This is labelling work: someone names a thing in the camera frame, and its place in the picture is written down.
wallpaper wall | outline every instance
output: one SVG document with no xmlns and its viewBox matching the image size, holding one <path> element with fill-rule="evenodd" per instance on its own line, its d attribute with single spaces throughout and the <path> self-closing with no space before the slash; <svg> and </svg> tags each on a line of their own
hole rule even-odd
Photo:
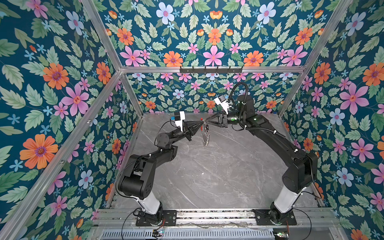
<svg viewBox="0 0 384 240">
<path fill-rule="evenodd" d="M 320 157 L 318 190 L 353 240 L 384 236 L 383 10 L 353 2 L 285 114 L 295 144 Z"/>
<path fill-rule="evenodd" d="M 0 28 L 1 228 L 114 70 L 79 1 L 2 1 Z M 129 146 L 132 110 L 119 84 L 18 240 L 85 239 Z"/>
<path fill-rule="evenodd" d="M 295 66 L 303 64 L 337 1 L 97 2 L 126 66 Z M 322 56 L 328 57 L 324 48 Z M 259 111 L 276 112 L 297 74 L 130 76 L 144 112 L 217 111 L 216 95 L 245 81 Z"/>
</svg>

orange flower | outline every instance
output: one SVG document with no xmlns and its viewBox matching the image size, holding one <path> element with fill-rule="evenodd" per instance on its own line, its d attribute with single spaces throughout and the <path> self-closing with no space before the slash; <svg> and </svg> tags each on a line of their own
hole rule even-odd
<svg viewBox="0 0 384 240">
<path fill-rule="evenodd" d="M 37 169 L 42 169 L 47 166 L 47 162 L 51 162 L 55 156 L 53 153 L 58 151 L 57 144 L 53 144 L 55 139 L 48 136 L 45 139 L 44 134 L 36 134 L 35 140 L 28 138 L 23 147 L 27 148 L 20 151 L 20 159 L 27 160 L 24 165 L 32 169 L 37 164 Z"/>
<path fill-rule="evenodd" d="M 268 103 L 266 104 L 266 107 L 267 107 L 268 109 L 272 109 L 272 108 L 276 107 L 276 105 L 277 105 L 277 102 L 276 102 L 275 100 L 272 100 L 272 101 L 270 101 L 270 102 L 268 102 Z"/>
<path fill-rule="evenodd" d="M 220 42 L 221 33 L 219 33 L 217 28 L 214 28 L 208 34 L 208 37 L 209 37 L 208 41 L 212 43 L 212 45 L 216 45 L 218 42 Z"/>
<path fill-rule="evenodd" d="M 329 63 L 322 63 L 317 67 L 316 72 L 314 74 L 315 82 L 317 84 L 323 84 L 329 78 L 328 74 L 331 74 L 331 69 L 329 68 L 331 65 Z"/>
<path fill-rule="evenodd" d="M 136 130 L 136 128 L 137 128 L 137 122 L 135 122 L 134 124 L 133 124 L 133 132 L 135 132 L 135 130 Z"/>
<path fill-rule="evenodd" d="M 314 14 L 314 18 L 319 18 L 319 17 L 321 17 L 322 15 L 323 15 L 323 10 L 319 10 L 319 11 L 317 11 L 315 14 Z"/>
<path fill-rule="evenodd" d="M 181 63 L 183 59 L 180 58 L 179 53 L 175 53 L 174 51 L 169 51 L 164 55 L 164 63 L 167 64 L 167 67 L 181 67 Z"/>
<path fill-rule="evenodd" d="M 295 40 L 297 45 L 303 45 L 304 43 L 308 42 L 310 40 L 310 37 L 312 37 L 313 32 L 312 28 L 304 28 L 302 31 L 300 31 Z"/>
<path fill-rule="evenodd" d="M 368 237 L 364 235 L 359 229 L 352 229 L 351 238 L 353 240 L 368 240 Z"/>
<path fill-rule="evenodd" d="M 30 48 L 34 53 L 37 53 L 36 48 L 35 48 L 34 46 L 29 45 L 29 48 Z"/>
<path fill-rule="evenodd" d="M 264 58 L 262 58 L 264 55 L 262 53 L 259 53 L 259 51 L 254 51 L 252 53 L 248 53 L 247 57 L 244 58 L 244 66 L 246 67 L 255 67 L 260 66 L 260 63 L 264 61 Z"/>
<path fill-rule="evenodd" d="M 317 182 L 315 182 L 314 185 L 315 185 L 317 191 L 319 192 L 321 199 L 324 200 L 323 189 L 319 186 L 319 184 Z"/>
<path fill-rule="evenodd" d="M 378 142 L 378 143 L 377 143 L 377 148 L 378 148 L 379 150 L 382 150 L 382 151 L 380 152 L 380 156 L 384 159 L 384 142 Z"/>
<path fill-rule="evenodd" d="M 289 125 L 288 125 L 288 123 L 284 122 L 284 126 L 287 129 L 287 131 L 289 132 Z"/>
<path fill-rule="evenodd" d="M 127 31 L 126 28 L 118 29 L 117 36 L 119 38 L 119 41 L 124 43 L 125 45 L 132 45 L 135 39 L 132 36 L 132 33 L 130 31 Z"/>
<path fill-rule="evenodd" d="M 363 82 L 366 82 L 367 86 L 377 86 L 380 84 L 380 81 L 384 81 L 384 63 L 372 64 L 369 66 L 369 69 L 366 69 L 364 72 L 365 77 L 362 78 Z"/>
<path fill-rule="evenodd" d="M 116 12 L 114 12 L 114 11 L 109 11 L 108 13 L 109 13 L 109 15 L 111 16 L 111 18 L 113 18 L 113 19 L 118 18 L 118 14 L 117 14 Z"/>
<path fill-rule="evenodd" d="M 107 195 L 105 195 L 105 201 L 108 201 L 112 189 L 113 189 L 113 183 L 111 183 L 111 184 L 109 185 L 109 188 L 108 188 L 107 191 L 106 191 Z"/>
<path fill-rule="evenodd" d="M 119 153 L 119 151 L 120 151 L 120 147 L 121 147 L 121 141 L 120 141 L 120 139 L 115 139 L 115 141 L 113 141 L 113 144 L 112 144 L 112 152 L 114 153 L 114 154 L 117 154 L 117 153 Z"/>
<path fill-rule="evenodd" d="M 214 108 L 215 107 L 215 102 L 214 101 L 209 101 L 207 103 L 207 107 L 210 108 L 210 109 Z"/>
<path fill-rule="evenodd" d="M 232 36 L 233 35 L 233 30 L 228 28 L 227 31 L 225 32 L 225 34 L 227 36 Z"/>
<path fill-rule="evenodd" d="M 303 146 L 304 146 L 305 150 L 311 151 L 313 149 L 312 139 L 306 138 L 304 140 Z"/>
<path fill-rule="evenodd" d="M 77 222 L 76 227 L 77 227 L 77 228 L 81 228 L 81 226 L 83 225 L 83 222 L 84 222 L 84 219 L 83 219 L 83 218 L 80 219 L 80 220 Z"/>
<path fill-rule="evenodd" d="M 200 29 L 197 31 L 197 35 L 203 36 L 204 35 L 204 30 Z"/>
<path fill-rule="evenodd" d="M 109 67 L 104 62 L 97 64 L 96 73 L 99 75 L 100 82 L 103 82 L 103 84 L 109 82 L 111 73 L 109 72 Z"/>
<path fill-rule="evenodd" d="M 223 16 L 223 12 L 222 11 L 211 11 L 209 13 L 209 15 L 211 16 L 212 19 L 220 19 Z"/>
<path fill-rule="evenodd" d="M 49 64 L 50 68 L 44 68 L 43 75 L 44 81 L 48 82 L 48 86 L 55 88 L 57 90 L 62 89 L 67 86 L 67 83 L 70 81 L 67 70 L 63 69 L 63 66 L 60 64 Z"/>
<path fill-rule="evenodd" d="M 147 102 L 145 103 L 145 106 L 146 106 L 147 108 L 149 108 L 149 109 L 155 109 L 155 108 L 156 108 L 156 104 L 155 104 L 154 102 L 152 102 L 152 101 L 147 101 Z"/>
</svg>

flower center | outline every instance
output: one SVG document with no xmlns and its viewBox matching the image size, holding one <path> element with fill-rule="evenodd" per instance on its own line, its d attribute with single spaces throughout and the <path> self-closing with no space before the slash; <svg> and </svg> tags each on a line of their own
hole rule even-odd
<svg viewBox="0 0 384 240">
<path fill-rule="evenodd" d="M 38 157 L 42 157 L 45 155 L 45 147 L 41 146 L 39 147 L 38 149 L 35 150 L 35 154 L 38 156 Z"/>
<path fill-rule="evenodd" d="M 378 75 L 379 75 L 379 72 L 378 71 L 374 71 L 372 73 L 372 78 L 376 78 Z"/>
<path fill-rule="evenodd" d="M 356 101 L 356 96 L 355 96 L 355 95 L 352 95 L 352 96 L 349 98 L 349 100 L 350 100 L 351 102 Z"/>
<path fill-rule="evenodd" d="M 55 72 L 52 74 L 53 80 L 57 81 L 61 78 L 61 73 L 60 72 Z"/>
<path fill-rule="evenodd" d="M 73 102 L 74 102 L 75 104 L 79 104 L 79 103 L 81 102 L 80 97 L 79 97 L 79 96 L 76 96 L 76 97 L 73 99 Z"/>
</svg>

black mounting plate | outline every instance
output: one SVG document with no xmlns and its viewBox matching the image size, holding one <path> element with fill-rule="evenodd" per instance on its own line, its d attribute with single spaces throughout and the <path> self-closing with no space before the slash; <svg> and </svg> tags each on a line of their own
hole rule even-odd
<svg viewBox="0 0 384 240">
<path fill-rule="evenodd" d="M 164 226 L 176 226 L 177 211 L 176 210 L 163 210 Z M 140 217 L 136 220 L 137 227 L 156 227 L 152 226 L 145 218 Z"/>
<path fill-rule="evenodd" d="M 252 211 L 255 213 L 255 219 L 256 219 L 256 223 L 257 223 L 258 226 L 277 225 L 277 224 L 274 224 L 271 221 L 271 218 L 270 218 L 270 216 L 268 214 L 270 209 L 252 209 Z M 289 226 L 297 225 L 296 218 L 295 218 L 295 215 L 293 214 L 293 212 L 291 212 L 285 218 L 285 220 L 286 221 L 283 221 L 279 225 L 283 225 L 283 226 L 286 226 L 287 224 Z"/>
</svg>

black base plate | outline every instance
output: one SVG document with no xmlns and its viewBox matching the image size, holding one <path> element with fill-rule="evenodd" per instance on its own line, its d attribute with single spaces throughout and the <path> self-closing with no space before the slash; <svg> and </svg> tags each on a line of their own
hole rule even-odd
<svg viewBox="0 0 384 240">
<path fill-rule="evenodd" d="M 177 211 L 176 210 L 163 210 L 163 219 L 165 219 L 164 226 L 176 226 L 176 218 L 177 218 Z M 153 227 L 143 217 L 136 220 L 136 226 L 137 227 Z"/>
<path fill-rule="evenodd" d="M 252 211 L 255 213 L 256 222 L 257 222 L 258 226 L 277 225 L 277 224 L 274 224 L 271 221 L 271 218 L 269 217 L 269 214 L 268 214 L 268 212 L 270 211 L 269 209 L 257 209 L 257 210 L 253 209 Z M 289 226 L 297 225 L 297 222 L 296 222 L 296 219 L 295 219 L 295 216 L 294 216 L 293 212 L 291 212 L 285 218 L 285 220 L 281 224 L 279 224 L 279 225 L 286 226 L 287 222 L 288 222 Z"/>
</svg>

